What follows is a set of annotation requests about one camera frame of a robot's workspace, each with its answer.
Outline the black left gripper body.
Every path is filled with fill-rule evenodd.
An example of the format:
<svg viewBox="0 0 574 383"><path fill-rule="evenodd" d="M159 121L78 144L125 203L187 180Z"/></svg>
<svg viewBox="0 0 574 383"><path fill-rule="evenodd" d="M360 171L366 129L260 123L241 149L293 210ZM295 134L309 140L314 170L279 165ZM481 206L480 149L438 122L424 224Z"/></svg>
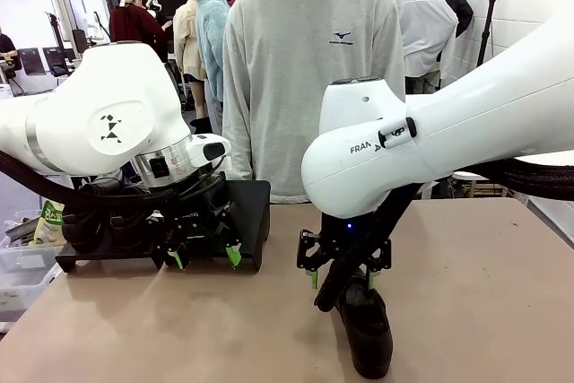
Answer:
<svg viewBox="0 0 574 383"><path fill-rule="evenodd" d="M207 178L190 187L178 196L171 209L171 242L216 235L227 209L228 185L224 178Z"/></svg>

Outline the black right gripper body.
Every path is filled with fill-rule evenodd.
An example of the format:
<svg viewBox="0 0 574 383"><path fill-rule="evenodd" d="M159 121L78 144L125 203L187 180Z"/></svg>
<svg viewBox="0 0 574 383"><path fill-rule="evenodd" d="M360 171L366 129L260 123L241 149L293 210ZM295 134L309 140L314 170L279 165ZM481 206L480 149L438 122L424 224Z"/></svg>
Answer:
<svg viewBox="0 0 574 383"><path fill-rule="evenodd" d="M347 260L355 244L365 239L375 226L374 215L360 215L340 219L330 215L321 218L318 249L315 253L320 263L329 260Z"/></svg>

